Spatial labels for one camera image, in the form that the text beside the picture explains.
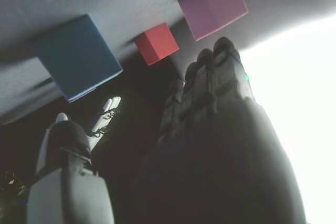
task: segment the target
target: robotic hand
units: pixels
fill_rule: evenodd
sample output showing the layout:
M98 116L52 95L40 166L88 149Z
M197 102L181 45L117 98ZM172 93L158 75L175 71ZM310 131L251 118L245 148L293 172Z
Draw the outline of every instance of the robotic hand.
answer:
M116 113L120 97L107 100L96 124L83 128L59 113L46 130L28 198L27 223L114 223L104 179L91 163L91 151Z

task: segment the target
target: bright white light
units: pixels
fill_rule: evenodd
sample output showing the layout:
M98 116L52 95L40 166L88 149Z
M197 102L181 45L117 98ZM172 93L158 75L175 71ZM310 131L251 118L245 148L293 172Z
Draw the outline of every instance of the bright white light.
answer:
M253 93L291 160L307 222L336 217L336 16L240 54Z

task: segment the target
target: gray surface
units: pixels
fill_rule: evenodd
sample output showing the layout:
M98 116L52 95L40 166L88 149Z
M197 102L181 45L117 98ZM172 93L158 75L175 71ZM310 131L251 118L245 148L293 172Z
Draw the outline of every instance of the gray surface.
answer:
M181 76L198 53L221 36L239 50L249 48L274 34L321 17L336 15L336 0L245 0L249 13L222 30L196 42L185 20L172 29L180 50L171 56Z
M0 7L0 124L61 96L52 83L32 89L49 74L24 45L17 50L22 41L89 14L123 61L136 50L135 36L163 22L172 26L183 18L177 0L0 0Z

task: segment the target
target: block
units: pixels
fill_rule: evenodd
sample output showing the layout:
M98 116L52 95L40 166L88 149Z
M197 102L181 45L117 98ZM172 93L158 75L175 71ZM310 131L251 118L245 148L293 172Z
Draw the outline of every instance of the block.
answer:
M248 13L244 0L180 0L179 4L196 41Z
M69 102L122 72L88 15L48 31L30 44Z
M166 23L153 27L135 39L142 57L150 66L179 50Z

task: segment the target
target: cube face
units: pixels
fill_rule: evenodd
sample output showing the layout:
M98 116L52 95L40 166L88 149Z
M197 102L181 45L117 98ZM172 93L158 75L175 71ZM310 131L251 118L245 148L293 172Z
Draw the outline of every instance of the cube face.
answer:
M179 50L166 23L153 27L135 39L142 57L150 66Z
M69 102L122 72L88 15L67 22L30 44Z
M248 13L244 0L180 0L195 40L200 40Z

